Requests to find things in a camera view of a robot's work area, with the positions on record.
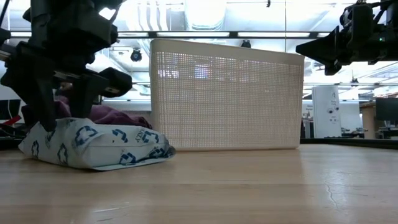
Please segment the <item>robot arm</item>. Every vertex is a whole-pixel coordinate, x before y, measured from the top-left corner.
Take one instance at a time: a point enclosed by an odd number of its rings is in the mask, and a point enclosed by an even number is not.
[[[6,62],[7,72],[0,83],[32,107],[46,131],[56,126],[52,90],[61,82],[73,83],[70,111],[77,118],[90,114],[96,96],[122,96],[132,88],[128,74],[113,68],[100,73],[86,68],[94,62],[97,51],[117,41],[118,29],[113,21],[123,2],[31,0],[24,19],[31,23],[32,37],[15,48],[1,46],[0,58]],[[99,15],[105,7],[116,10],[110,20]],[[8,30],[0,30],[0,41],[9,38]]]
[[[375,17],[373,8],[380,7]],[[366,3],[358,0],[340,17],[343,27],[336,27],[328,36],[298,45],[296,52],[325,65],[325,75],[334,75],[352,62],[398,60],[398,0]],[[379,24],[387,13],[387,25]]]

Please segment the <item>wood grain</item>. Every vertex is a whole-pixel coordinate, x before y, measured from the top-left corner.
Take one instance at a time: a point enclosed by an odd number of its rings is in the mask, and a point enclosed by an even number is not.
[[[90,172],[0,152],[0,223],[397,223],[398,151],[179,153]]]

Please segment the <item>perforated basket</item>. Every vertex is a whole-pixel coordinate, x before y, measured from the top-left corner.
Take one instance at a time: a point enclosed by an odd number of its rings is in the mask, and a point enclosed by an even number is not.
[[[177,150],[296,148],[304,57],[153,40],[154,128]]]

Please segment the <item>white plastic bag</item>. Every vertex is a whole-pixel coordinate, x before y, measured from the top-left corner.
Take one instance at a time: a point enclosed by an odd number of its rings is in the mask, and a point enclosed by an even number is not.
[[[81,169],[115,170],[163,162],[175,155],[164,134],[139,126],[57,120],[55,131],[37,123],[19,145],[27,156]]]

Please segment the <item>maroon fabric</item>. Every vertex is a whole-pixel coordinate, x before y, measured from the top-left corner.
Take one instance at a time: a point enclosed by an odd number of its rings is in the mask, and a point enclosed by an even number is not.
[[[57,119],[72,117],[69,110],[68,98],[64,96],[58,96],[57,98],[58,100],[55,101]],[[29,105],[23,106],[21,111],[27,127],[31,127],[38,122]],[[93,105],[88,118],[96,124],[131,125],[152,129],[152,126],[142,116],[129,116],[126,113],[105,105]]]

